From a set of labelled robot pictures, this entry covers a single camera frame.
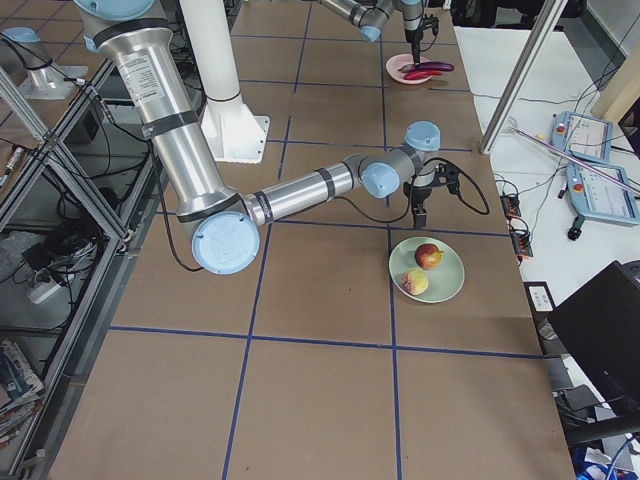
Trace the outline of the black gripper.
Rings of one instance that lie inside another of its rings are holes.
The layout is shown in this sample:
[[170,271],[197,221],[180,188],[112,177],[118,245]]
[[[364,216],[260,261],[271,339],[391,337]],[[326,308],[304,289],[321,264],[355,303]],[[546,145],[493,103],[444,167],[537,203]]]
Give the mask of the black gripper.
[[423,40],[423,30],[413,29],[405,30],[405,39],[411,46],[412,64],[417,65],[421,63],[421,42]]
[[414,229],[423,229],[426,227],[427,212],[424,211],[424,202],[429,198],[433,189],[434,187],[431,185],[418,186],[410,182],[403,184],[403,193],[407,197],[412,211]]

